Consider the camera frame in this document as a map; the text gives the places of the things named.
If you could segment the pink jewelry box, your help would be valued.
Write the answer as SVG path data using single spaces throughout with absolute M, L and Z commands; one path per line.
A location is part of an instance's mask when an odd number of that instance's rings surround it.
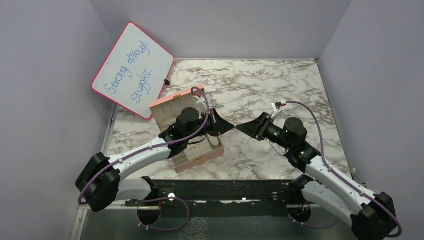
M 161 132 L 176 123 L 177 117 L 185 108 L 194 108 L 197 101 L 197 91 L 191 93 L 187 88 L 177 93 L 164 96 L 149 104 L 151 113 Z M 176 173 L 181 173 L 197 165 L 217 158 L 224 154 L 224 146 L 219 137 L 204 135 L 189 141 L 189 145 L 181 153 L 171 158 Z

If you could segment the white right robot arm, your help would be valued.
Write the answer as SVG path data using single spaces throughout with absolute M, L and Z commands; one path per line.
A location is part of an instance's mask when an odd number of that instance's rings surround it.
M 290 183 L 288 196 L 292 202 L 306 200 L 320 206 L 349 226 L 359 240 L 383 240 L 397 227 L 393 199 L 384 192 L 374 193 L 328 163 L 306 141 L 308 131 L 299 118 L 288 118 L 280 128 L 264 112 L 236 129 L 286 149 L 284 156 L 303 173 Z

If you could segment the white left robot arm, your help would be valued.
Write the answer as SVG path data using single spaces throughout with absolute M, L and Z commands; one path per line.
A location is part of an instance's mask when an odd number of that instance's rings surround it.
M 205 135 L 218 137 L 234 127 L 214 108 L 199 113 L 193 107 L 186 107 L 174 124 L 141 147 L 114 156 L 102 152 L 93 155 L 75 181 L 80 191 L 77 201 L 89 205 L 94 212 L 102 211 L 117 199 L 120 184 L 128 176 L 175 157 L 187 148 L 191 139 Z

